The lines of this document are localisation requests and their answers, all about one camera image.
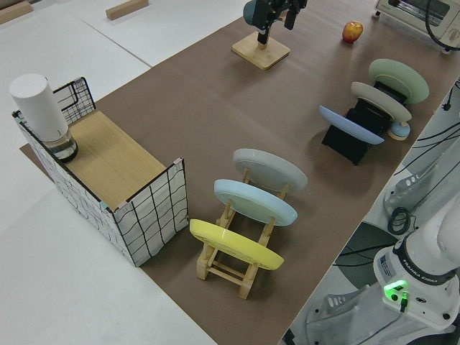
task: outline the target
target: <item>plate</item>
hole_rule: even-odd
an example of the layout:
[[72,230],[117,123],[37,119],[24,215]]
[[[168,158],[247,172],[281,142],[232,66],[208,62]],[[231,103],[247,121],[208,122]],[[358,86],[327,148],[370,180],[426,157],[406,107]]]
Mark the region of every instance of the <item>plate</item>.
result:
[[383,110],[396,122],[407,122],[412,119],[410,112],[401,103],[372,86],[354,81],[351,83],[351,92],[357,98],[364,99]]
[[407,104],[423,101],[430,94],[425,79],[411,67],[390,59],[372,61],[369,77],[375,83],[379,81],[399,93],[407,96]]
[[288,184],[289,192],[296,193],[308,182],[306,175],[294,164],[258,149],[238,149],[233,153],[233,163],[241,174],[248,168],[248,178],[270,190],[280,192]]
[[191,219],[190,232],[211,247],[266,270],[276,270],[284,262],[280,255],[261,244],[207,221]]
[[224,204],[231,201],[231,209],[256,221],[268,224],[275,217],[275,225],[291,225],[297,212],[284,200],[260,188],[233,180],[214,182],[214,195]]
[[319,106],[319,112],[330,124],[350,134],[351,136],[368,144],[382,144],[385,140],[364,127],[355,124],[353,121],[334,113],[325,106]]

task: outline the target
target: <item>white plate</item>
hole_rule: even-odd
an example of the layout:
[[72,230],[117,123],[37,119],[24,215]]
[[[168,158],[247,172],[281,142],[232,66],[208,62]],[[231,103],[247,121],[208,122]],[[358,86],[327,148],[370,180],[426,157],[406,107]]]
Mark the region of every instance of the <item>white plate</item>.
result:
[[275,225],[291,225],[297,212],[288,203],[260,188],[233,180],[214,182],[214,195],[224,204],[231,201],[231,209],[246,217],[268,224],[275,217]]
[[425,79],[411,67],[399,61],[378,59],[369,66],[369,77],[379,81],[407,97],[407,104],[423,101],[430,94]]
[[371,103],[390,115],[396,122],[407,122],[412,119],[410,112],[394,98],[372,86],[354,81],[351,92],[357,97]]
[[308,182],[294,164],[258,149],[238,149],[233,153],[233,163],[241,174],[245,168],[249,169],[249,180],[270,190],[279,192],[288,184],[288,192],[295,193],[304,189]]
[[350,134],[351,136],[369,144],[381,144],[385,140],[364,127],[355,124],[353,121],[334,113],[325,106],[319,106],[319,112],[330,124]]

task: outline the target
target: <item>toaster oven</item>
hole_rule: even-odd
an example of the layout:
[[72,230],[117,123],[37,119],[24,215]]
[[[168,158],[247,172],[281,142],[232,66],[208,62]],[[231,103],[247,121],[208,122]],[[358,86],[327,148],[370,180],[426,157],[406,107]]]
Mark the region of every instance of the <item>toaster oven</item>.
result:
[[[378,0],[375,9],[428,34],[428,0]],[[428,22],[432,35],[450,47],[460,47],[460,0],[430,0]]]

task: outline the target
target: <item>storage box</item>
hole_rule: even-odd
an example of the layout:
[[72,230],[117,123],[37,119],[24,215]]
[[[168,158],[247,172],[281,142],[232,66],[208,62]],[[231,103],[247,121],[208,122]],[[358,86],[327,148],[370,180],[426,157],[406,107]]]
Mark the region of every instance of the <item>storage box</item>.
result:
[[54,92],[79,146],[74,160],[59,161],[20,111],[13,117],[57,189],[140,266],[188,224],[184,161],[158,162],[96,110],[85,78]]

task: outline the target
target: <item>yellow plate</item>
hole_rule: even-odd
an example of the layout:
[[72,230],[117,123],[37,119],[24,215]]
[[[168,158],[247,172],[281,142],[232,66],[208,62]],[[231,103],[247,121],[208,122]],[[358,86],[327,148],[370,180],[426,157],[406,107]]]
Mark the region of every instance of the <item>yellow plate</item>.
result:
[[276,270],[284,262],[280,255],[261,244],[207,221],[191,219],[190,232],[211,247],[266,270]]

